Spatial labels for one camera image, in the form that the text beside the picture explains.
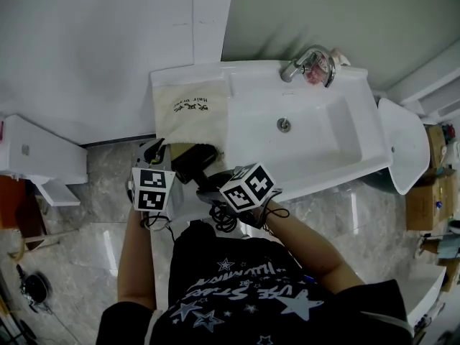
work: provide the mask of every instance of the faucet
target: faucet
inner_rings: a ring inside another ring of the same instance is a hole
[[[328,88],[336,75],[336,64],[331,57],[331,53],[321,45],[310,46],[302,56],[298,59],[293,59],[281,72],[281,79],[289,83],[297,73],[311,72],[311,68],[321,57],[318,52],[326,58],[328,63],[328,75],[323,80],[324,86]]]

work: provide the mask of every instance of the sink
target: sink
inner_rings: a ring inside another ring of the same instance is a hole
[[[301,75],[283,82],[280,70],[287,64],[268,60],[192,65],[152,72],[151,79],[153,86],[224,79],[231,94],[225,157],[207,173],[262,162],[283,189],[278,201],[391,165],[366,70],[342,68],[324,88],[312,86]],[[289,121],[288,132],[277,128],[280,118]],[[195,190],[194,183],[185,186],[179,219],[208,215],[210,206],[196,198]]]

